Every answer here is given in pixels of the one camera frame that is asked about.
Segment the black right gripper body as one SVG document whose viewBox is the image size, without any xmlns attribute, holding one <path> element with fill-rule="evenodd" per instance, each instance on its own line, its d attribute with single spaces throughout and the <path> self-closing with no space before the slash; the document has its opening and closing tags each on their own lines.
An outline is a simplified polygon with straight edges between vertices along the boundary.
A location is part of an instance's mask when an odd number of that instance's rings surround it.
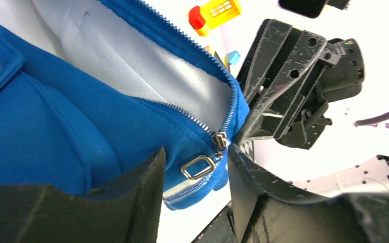
<svg viewBox="0 0 389 243">
<path fill-rule="evenodd" d="M 309 150 L 332 120 L 324 116 L 329 103 L 352 98 L 362 90 L 365 65 L 361 49 L 353 38 L 328 41 L 320 59 L 302 88 L 295 115 L 277 142 L 290 148 Z"/>
</svg>

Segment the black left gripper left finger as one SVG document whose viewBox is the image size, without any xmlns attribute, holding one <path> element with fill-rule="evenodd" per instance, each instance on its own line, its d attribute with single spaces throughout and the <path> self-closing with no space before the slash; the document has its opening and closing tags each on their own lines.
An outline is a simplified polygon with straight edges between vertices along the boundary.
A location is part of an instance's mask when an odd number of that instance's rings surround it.
<svg viewBox="0 0 389 243">
<path fill-rule="evenodd" d="M 0 186 L 0 242 L 156 242 L 166 152 L 86 195 Z"/>
</svg>

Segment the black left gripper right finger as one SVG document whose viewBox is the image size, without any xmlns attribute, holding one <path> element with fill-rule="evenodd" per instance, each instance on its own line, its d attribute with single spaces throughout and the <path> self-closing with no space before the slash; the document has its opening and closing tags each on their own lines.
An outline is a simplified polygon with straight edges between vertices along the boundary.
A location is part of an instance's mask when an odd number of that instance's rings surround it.
<svg viewBox="0 0 389 243">
<path fill-rule="evenodd" d="M 228 149 L 239 242 L 389 242 L 389 192 L 327 198 L 282 180 Z"/>
</svg>

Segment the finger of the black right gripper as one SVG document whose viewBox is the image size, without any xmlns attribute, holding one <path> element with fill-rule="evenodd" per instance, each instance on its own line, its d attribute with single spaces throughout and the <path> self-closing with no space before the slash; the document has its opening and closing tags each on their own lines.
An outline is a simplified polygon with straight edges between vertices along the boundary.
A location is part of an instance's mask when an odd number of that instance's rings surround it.
<svg viewBox="0 0 389 243">
<path fill-rule="evenodd" d="M 252 104 L 264 77 L 274 63 L 293 26 L 276 19 L 265 19 L 237 75 L 247 103 Z"/>
<path fill-rule="evenodd" d="M 290 109 L 298 107 L 297 96 L 289 90 L 301 89 L 303 76 L 314 66 L 326 44 L 327 40 L 320 35 L 291 30 L 253 103 L 249 104 L 250 113 L 238 132 L 237 145 L 282 136 L 283 124 L 291 118 Z"/>
</svg>

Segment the blue zip jacket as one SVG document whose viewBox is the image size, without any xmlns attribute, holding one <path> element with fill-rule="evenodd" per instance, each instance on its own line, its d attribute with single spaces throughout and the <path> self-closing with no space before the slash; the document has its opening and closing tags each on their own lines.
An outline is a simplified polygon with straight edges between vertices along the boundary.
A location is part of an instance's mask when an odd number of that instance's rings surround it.
<svg viewBox="0 0 389 243">
<path fill-rule="evenodd" d="M 144 1 L 0 1 L 0 185 L 85 194 L 166 150 L 163 201 L 227 183 L 236 79 Z"/>
</svg>

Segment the yellow red toy block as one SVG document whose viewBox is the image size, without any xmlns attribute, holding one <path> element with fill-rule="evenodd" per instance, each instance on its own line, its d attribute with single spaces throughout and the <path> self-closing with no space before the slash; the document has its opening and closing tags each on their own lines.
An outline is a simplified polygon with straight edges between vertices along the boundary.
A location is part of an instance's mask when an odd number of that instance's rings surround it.
<svg viewBox="0 0 389 243">
<path fill-rule="evenodd" d="M 237 0 L 213 0 L 191 8 L 188 21 L 199 36 L 205 37 L 211 30 L 241 15 L 241 12 Z"/>
</svg>

